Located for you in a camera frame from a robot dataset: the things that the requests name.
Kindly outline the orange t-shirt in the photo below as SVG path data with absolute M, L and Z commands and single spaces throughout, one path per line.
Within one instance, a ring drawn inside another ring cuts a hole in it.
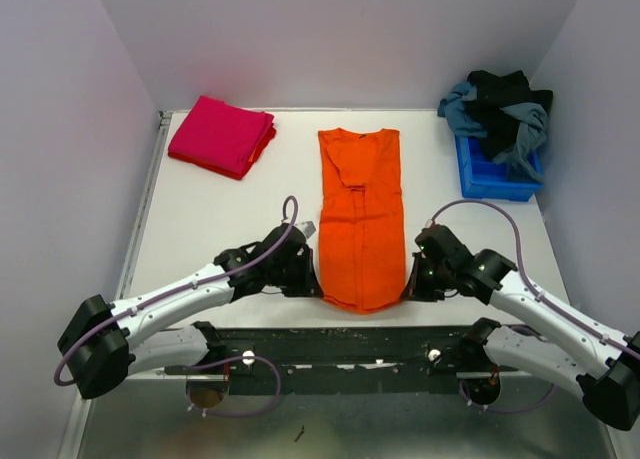
M 356 314 L 397 305 L 406 249 L 400 133 L 318 133 L 322 162 L 318 266 L 324 300 Z

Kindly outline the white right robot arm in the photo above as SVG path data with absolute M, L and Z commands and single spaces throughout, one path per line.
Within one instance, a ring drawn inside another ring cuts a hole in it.
M 520 320 L 508 326 L 481 318 L 460 341 L 469 369 L 489 364 L 529 373 L 577 396 L 608 426 L 629 431 L 639 417 L 639 338 L 605 326 L 531 282 L 491 249 L 473 254 L 444 225 L 416 237 L 403 296 L 441 300 L 453 290 Z

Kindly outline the red t-shirt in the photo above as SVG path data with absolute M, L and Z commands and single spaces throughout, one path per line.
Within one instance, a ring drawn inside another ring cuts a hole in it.
M 242 180 L 246 174 L 251 170 L 251 168 L 253 167 L 253 165 L 259 160 L 259 158 L 261 157 L 264 149 L 268 146 L 268 144 L 274 139 L 274 137 L 276 136 L 277 130 L 275 129 L 274 126 L 271 126 L 266 133 L 264 134 L 264 136 L 260 139 L 260 141 L 257 143 L 255 149 L 252 151 L 250 157 L 247 159 L 246 163 L 241 167 L 239 172 L 236 171 L 232 171 L 232 170 L 228 170 L 228 169 L 224 169 L 221 166 L 216 166 L 214 164 L 208 163 L 204 160 L 200 160 L 200 159 L 193 159 L 193 158 L 189 158 L 188 156 L 184 155 L 184 154 L 178 154 L 178 153 L 172 153 L 169 152 L 168 156 L 176 159 L 176 160 L 180 160 L 189 164 L 193 164 L 197 167 L 200 167 L 202 169 L 220 174 L 224 177 L 228 177 L 231 178 L 233 180 Z

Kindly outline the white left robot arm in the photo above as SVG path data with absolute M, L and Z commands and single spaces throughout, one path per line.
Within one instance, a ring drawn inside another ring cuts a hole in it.
M 165 328 L 199 312 L 258 295 L 266 286 L 287 297 L 319 297 L 308 239 L 312 222 L 283 223 L 258 242 L 222 251 L 192 275 L 146 295 L 106 302 L 84 300 L 57 342 L 60 387 L 74 385 L 84 399 L 120 385 L 134 350 Z

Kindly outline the pink t-shirt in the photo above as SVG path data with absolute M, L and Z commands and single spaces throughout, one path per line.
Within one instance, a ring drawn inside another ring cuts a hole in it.
M 168 153 L 239 172 L 271 126 L 274 116 L 270 113 L 200 96 L 171 139 Z

